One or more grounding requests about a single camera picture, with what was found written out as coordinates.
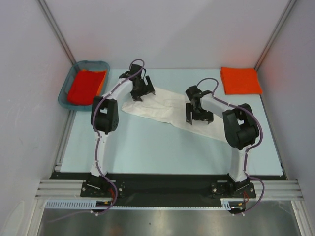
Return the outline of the white printed t shirt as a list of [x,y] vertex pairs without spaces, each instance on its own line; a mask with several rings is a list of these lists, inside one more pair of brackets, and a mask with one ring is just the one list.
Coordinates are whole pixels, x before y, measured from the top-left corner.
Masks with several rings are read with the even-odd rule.
[[214,115],[214,121],[210,124],[205,121],[194,121],[191,125],[186,122],[186,103],[188,99],[184,95],[161,88],[155,88],[155,91],[155,94],[145,95],[142,101],[133,101],[129,98],[123,103],[122,111],[131,115],[168,123],[191,133],[227,142],[222,118]]

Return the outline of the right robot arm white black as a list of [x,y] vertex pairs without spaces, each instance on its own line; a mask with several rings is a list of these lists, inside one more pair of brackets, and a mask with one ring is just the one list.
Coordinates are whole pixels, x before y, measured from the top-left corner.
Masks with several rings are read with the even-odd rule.
[[214,121],[214,115],[223,121],[224,135],[231,146],[231,166],[229,177],[233,180],[227,185],[227,192],[232,197],[239,197],[245,191],[242,183],[248,179],[246,165],[249,148],[259,136],[259,127],[253,117],[249,104],[233,106],[217,99],[212,91],[201,91],[196,85],[186,91],[189,100],[186,103],[186,122]]

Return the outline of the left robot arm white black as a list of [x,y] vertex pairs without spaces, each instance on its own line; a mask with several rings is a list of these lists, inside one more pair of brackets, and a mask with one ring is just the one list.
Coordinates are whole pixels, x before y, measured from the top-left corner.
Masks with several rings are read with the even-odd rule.
[[135,59],[128,71],[121,74],[117,83],[107,93],[93,99],[91,125],[96,133],[96,146],[91,174],[99,177],[108,173],[105,167],[105,151],[113,132],[119,124],[118,106],[124,97],[131,95],[135,102],[142,102],[142,97],[155,94],[150,77],[146,75],[145,63]]

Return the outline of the orange t shirt in basket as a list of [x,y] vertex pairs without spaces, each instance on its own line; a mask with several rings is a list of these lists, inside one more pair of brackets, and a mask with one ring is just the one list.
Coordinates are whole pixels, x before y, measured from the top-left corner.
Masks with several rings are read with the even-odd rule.
[[90,71],[82,70],[84,82],[84,96],[86,98],[93,98],[101,94],[107,70]]

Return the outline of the folded orange t shirt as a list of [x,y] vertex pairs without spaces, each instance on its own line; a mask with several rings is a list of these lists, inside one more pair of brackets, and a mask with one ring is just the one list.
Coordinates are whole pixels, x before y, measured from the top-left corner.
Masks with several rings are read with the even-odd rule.
[[222,67],[220,75],[226,95],[262,95],[257,72],[253,68]]

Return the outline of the red t shirt in basket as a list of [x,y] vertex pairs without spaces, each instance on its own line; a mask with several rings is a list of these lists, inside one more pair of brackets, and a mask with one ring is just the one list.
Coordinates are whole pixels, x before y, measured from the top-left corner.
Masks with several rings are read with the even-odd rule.
[[73,105],[88,106],[95,96],[99,96],[103,89],[107,70],[80,70],[67,94],[67,102]]

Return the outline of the left aluminium corner post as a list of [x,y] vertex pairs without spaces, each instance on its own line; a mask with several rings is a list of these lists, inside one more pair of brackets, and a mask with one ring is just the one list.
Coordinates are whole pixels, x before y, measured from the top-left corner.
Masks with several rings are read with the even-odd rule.
[[45,0],[36,0],[36,3],[38,4],[40,10],[42,11],[49,27],[51,28],[54,36],[56,37],[59,45],[61,46],[62,50],[64,51],[66,57],[68,58],[69,62],[74,65],[76,63],[76,60],[74,58],[73,53],[71,52],[71,49],[52,13],[50,10],[47,2]]

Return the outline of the aluminium corner post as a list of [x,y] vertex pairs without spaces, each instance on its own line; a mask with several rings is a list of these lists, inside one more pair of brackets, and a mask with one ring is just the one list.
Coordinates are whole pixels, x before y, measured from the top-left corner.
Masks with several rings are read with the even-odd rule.
[[36,0],[36,3],[38,4],[40,10],[42,11],[49,27],[51,28],[54,36],[56,37],[59,45],[61,46],[62,50],[64,51],[66,57],[68,58],[69,62],[74,65],[76,63],[76,60],[74,58],[73,53],[71,52],[71,49],[52,13],[50,10],[47,2],[45,0]]
[[271,47],[273,46],[274,42],[276,41],[278,35],[280,34],[282,28],[284,27],[287,19],[289,18],[290,14],[293,11],[297,2],[298,2],[298,0],[289,0],[287,2],[279,20],[277,21],[270,37],[267,40],[266,45],[264,46],[255,66],[254,66],[255,71],[258,71],[259,68],[261,67],[264,59],[266,58],[268,52],[270,51]]

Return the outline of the aluminium front rail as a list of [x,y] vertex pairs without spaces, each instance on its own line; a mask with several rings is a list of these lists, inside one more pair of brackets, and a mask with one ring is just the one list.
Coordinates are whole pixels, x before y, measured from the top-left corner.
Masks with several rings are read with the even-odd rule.
[[[259,197],[263,194],[265,201],[301,201],[304,199],[299,183],[296,180],[265,180],[264,186],[253,181],[247,191],[255,192]],[[37,199],[107,199],[97,188],[85,184],[84,180],[42,180],[36,191]]]

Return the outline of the right aluminium corner post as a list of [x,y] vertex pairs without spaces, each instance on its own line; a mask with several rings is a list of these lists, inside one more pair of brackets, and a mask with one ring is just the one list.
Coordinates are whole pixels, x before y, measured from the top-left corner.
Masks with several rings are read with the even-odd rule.
[[264,46],[255,66],[254,66],[255,71],[258,71],[259,68],[261,67],[264,59],[266,58],[268,52],[270,51],[271,47],[273,46],[274,42],[276,41],[278,35],[280,34],[282,28],[284,27],[287,19],[289,18],[290,14],[293,11],[297,2],[298,2],[298,0],[289,0],[287,2],[279,20],[277,21],[270,37],[267,40],[266,45]]

